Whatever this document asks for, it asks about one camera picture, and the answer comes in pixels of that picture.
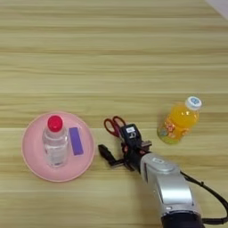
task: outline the red scissors handle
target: red scissors handle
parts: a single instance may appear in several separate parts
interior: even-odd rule
[[[118,127],[118,128],[121,128],[122,126],[125,126],[126,125],[126,122],[123,118],[119,117],[119,116],[115,116],[112,121],[115,123],[115,125]]]
[[[126,125],[126,122],[123,118],[121,117],[118,117],[118,116],[115,116],[113,119],[110,119],[110,118],[106,118],[104,120],[104,127],[105,129],[112,135],[116,136],[116,137],[119,137],[119,129],[122,127],[122,126],[125,126]]]
[[[119,137],[119,132],[118,132],[118,127],[115,125],[115,123],[112,121],[112,119],[110,118],[106,118],[104,120],[104,127],[105,129],[112,135],[116,136],[116,137]]]

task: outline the plastic water bottle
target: plastic water bottle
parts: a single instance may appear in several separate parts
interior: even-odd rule
[[[185,103],[177,103],[165,122],[158,128],[159,138],[168,144],[179,143],[198,122],[201,106],[201,100],[195,96],[190,96]]]
[[[62,167],[68,158],[69,136],[59,116],[51,116],[43,133],[45,156],[51,167]]]

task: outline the orange juice bottle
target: orange juice bottle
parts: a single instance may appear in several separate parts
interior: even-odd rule
[[[195,96],[190,96],[185,103],[176,104],[165,122],[158,128],[159,138],[168,144],[179,143],[198,122],[201,106],[201,100]]]

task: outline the robotic arm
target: robotic arm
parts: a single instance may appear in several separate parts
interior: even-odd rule
[[[129,170],[137,170],[141,174],[142,179],[148,184],[155,196],[164,228],[204,228],[204,224],[224,224],[227,222],[227,217],[221,219],[201,218],[196,200],[192,196],[186,179],[216,196],[228,211],[228,203],[224,198],[204,183],[199,183],[182,173],[175,163],[149,152],[151,142],[142,140],[136,125],[122,126],[119,132],[124,158],[115,160],[104,145],[99,145],[99,151],[112,167],[123,164]]]

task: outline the pink plate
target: pink plate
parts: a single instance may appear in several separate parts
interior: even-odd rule
[[[59,115],[67,128],[77,127],[84,153],[74,156],[70,146],[68,162],[64,167],[49,167],[45,160],[42,134],[47,119],[52,115]],[[30,170],[39,177],[51,182],[67,182],[82,175],[91,165],[94,158],[94,139],[86,125],[80,118],[66,112],[47,113],[36,118],[28,126],[22,141],[22,155]]]

